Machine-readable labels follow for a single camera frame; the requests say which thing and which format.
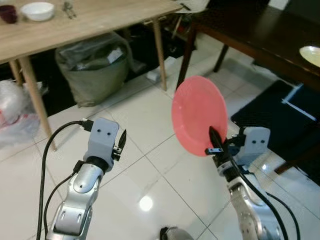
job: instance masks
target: red plate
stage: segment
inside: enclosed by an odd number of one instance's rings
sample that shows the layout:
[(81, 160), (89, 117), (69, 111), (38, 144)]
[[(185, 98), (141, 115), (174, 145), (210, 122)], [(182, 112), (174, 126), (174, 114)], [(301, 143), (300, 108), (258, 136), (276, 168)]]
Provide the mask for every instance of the red plate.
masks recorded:
[(225, 140), (228, 115), (224, 97), (209, 79), (191, 76), (175, 92), (171, 117), (180, 144), (190, 153), (206, 156), (212, 148), (209, 127), (212, 126)]

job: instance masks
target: trash bag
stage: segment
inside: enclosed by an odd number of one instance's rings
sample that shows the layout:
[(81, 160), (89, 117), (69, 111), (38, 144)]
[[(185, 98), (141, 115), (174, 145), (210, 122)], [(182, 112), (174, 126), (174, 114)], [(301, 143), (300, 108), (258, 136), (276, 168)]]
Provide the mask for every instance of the trash bag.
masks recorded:
[(128, 42), (115, 32), (59, 47), (55, 60), (79, 107), (101, 103), (135, 68)]
[(0, 81), (0, 149), (27, 142), (40, 121), (29, 95), (11, 80)]

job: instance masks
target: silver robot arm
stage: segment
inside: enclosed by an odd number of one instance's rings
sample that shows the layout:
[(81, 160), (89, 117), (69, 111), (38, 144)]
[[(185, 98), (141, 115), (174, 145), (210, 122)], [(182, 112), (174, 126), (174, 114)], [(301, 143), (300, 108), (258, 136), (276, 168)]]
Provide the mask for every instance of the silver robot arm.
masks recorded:
[(123, 132), (119, 146), (115, 146), (118, 123), (98, 118), (94, 121), (79, 172), (69, 181), (67, 196), (59, 205), (46, 240), (85, 240), (98, 197), (99, 186), (106, 172), (118, 161), (126, 142)]
[(242, 128), (239, 135), (227, 139), (223, 144), (213, 128), (210, 128), (209, 134), (213, 145), (218, 147), (206, 149), (206, 153), (215, 155), (213, 160), (217, 170), (228, 182), (230, 200), (237, 213), (243, 239), (280, 240), (281, 231), (274, 213), (237, 174), (230, 161), (233, 158), (242, 174), (267, 197), (256, 176), (248, 168), (267, 150), (270, 130), (264, 127)]

